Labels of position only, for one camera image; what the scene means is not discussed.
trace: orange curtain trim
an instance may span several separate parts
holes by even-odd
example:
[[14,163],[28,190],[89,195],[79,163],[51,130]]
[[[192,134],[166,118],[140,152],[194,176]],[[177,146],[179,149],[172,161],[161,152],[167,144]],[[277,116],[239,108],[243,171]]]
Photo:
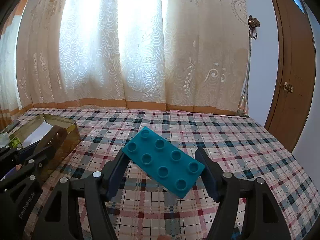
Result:
[[123,107],[127,109],[146,109],[146,110],[160,110],[160,111],[170,111],[170,110],[180,110],[191,113],[211,113],[219,115],[236,115],[235,111],[221,110],[213,106],[175,106],[166,103],[156,103],[156,102],[143,102],[143,101],[126,101],[124,99],[113,100],[113,99],[97,99],[97,98],[82,98],[75,101],[67,101],[64,103],[40,103],[28,105],[22,110],[15,109],[11,111],[10,114],[17,112],[25,112],[31,108],[68,108],[68,107],[80,107],[94,105],[99,107]]
[[23,114],[27,110],[31,109],[32,105],[29,105],[23,109],[14,109],[9,111],[8,109],[1,110],[0,109],[0,131],[8,126],[12,120],[16,119],[19,115]]
[[27,1],[28,0],[20,0],[19,1],[19,3],[16,5],[16,7],[13,9],[12,13],[10,14],[9,18],[6,20],[6,22],[2,28],[2,31],[1,31],[1,35],[4,34],[7,27],[11,25],[15,15],[22,15],[23,10],[27,4]]

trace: paper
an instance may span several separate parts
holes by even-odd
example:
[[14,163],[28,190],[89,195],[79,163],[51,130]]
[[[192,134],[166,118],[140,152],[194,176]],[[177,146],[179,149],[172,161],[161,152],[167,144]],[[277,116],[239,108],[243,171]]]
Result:
[[52,128],[52,125],[43,122],[36,130],[34,130],[22,143],[25,148],[37,141],[40,141]]

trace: patterned curtain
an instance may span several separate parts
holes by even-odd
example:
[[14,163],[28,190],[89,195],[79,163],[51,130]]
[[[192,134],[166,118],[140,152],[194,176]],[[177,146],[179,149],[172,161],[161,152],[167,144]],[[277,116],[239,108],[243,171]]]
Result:
[[0,131],[24,110],[16,79],[16,45],[23,9],[28,0],[21,0],[4,24],[0,37]]
[[29,0],[21,103],[236,114],[247,33],[245,0]]

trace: metal screw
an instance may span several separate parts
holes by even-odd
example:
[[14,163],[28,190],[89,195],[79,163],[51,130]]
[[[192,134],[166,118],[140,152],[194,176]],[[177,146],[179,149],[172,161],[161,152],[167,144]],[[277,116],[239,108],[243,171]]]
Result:
[[257,182],[262,185],[263,183],[265,183],[265,180],[259,177],[257,178]]
[[94,176],[95,178],[98,178],[101,176],[101,171],[95,171],[94,173],[92,173],[92,176]]
[[68,181],[68,177],[62,177],[60,179],[60,183],[66,183]]
[[223,173],[223,177],[225,177],[225,178],[227,178],[227,179],[230,179],[230,178],[232,177],[232,173],[226,171],[226,172]]

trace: plaid bedsheet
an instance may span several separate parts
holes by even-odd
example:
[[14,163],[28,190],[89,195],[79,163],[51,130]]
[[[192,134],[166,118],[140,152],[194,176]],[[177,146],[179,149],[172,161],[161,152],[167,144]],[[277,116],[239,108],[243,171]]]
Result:
[[[101,170],[144,126],[192,157],[198,147],[205,147],[213,161],[238,178],[263,177],[283,211],[292,239],[302,239],[320,213],[319,193],[311,178],[281,143],[250,118],[178,111],[38,108],[23,114],[21,125],[40,113],[76,120],[83,141],[43,185],[25,229],[27,237],[61,177],[80,179]],[[207,236],[218,204],[208,197],[201,178],[184,199],[178,199],[129,163],[107,208],[120,240],[156,239],[160,234],[192,240]],[[84,239],[91,239],[84,199],[79,199],[79,209]],[[234,237],[241,232],[244,209],[245,199],[240,199]]]

